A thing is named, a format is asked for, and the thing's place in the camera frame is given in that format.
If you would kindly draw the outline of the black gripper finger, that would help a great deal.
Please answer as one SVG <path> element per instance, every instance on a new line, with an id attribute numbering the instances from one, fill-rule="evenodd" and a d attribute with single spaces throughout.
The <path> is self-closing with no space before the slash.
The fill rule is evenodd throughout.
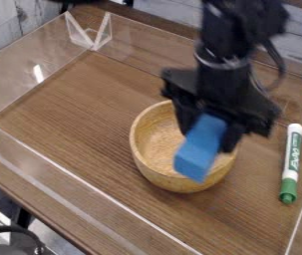
<path id="1" fill-rule="evenodd" d="M 174 100 L 174 113 L 178 128 L 182 134 L 186 134 L 200 115 L 200 109 L 195 102 Z"/>
<path id="2" fill-rule="evenodd" d="M 246 134 L 246 127 L 239 123 L 232 123 L 222 136 L 219 150 L 231 153 L 240 141 L 242 136 Z"/>

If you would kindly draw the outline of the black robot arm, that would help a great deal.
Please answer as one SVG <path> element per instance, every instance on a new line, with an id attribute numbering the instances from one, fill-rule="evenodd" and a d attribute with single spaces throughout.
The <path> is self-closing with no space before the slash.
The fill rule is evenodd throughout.
<path id="1" fill-rule="evenodd" d="M 160 93 L 172 102 L 179 131 L 187 134 L 202 115 L 226 123 L 216 140 L 219 152 L 234 151 L 246 134 L 270 135 L 281 115 L 269 92 L 278 87 L 286 66 L 271 38 L 285 32 L 287 19 L 282 0 L 202 0 L 196 67 L 160 71 Z M 252 72 L 256 46 L 267 50 L 278 67 L 269 86 Z"/>

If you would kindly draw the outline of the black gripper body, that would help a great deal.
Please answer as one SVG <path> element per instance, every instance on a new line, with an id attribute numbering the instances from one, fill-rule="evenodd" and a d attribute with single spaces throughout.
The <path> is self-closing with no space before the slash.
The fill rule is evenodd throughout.
<path id="1" fill-rule="evenodd" d="M 246 133 L 270 136 L 281 109 L 267 92 L 252 80 L 248 67 L 238 70 L 163 68 L 162 95 L 195 102 L 202 114 L 210 114 L 230 125 L 239 123 Z"/>

